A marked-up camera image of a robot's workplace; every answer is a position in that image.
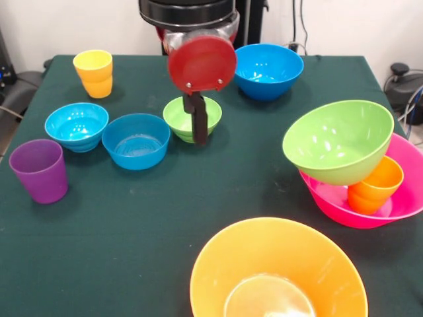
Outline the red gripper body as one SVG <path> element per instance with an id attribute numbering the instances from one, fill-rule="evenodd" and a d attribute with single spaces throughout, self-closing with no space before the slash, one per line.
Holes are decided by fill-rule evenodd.
<path id="1" fill-rule="evenodd" d="M 221 90 L 235 75 L 232 43 L 218 36 L 197 36 L 169 54 L 168 70 L 182 92 Z"/>

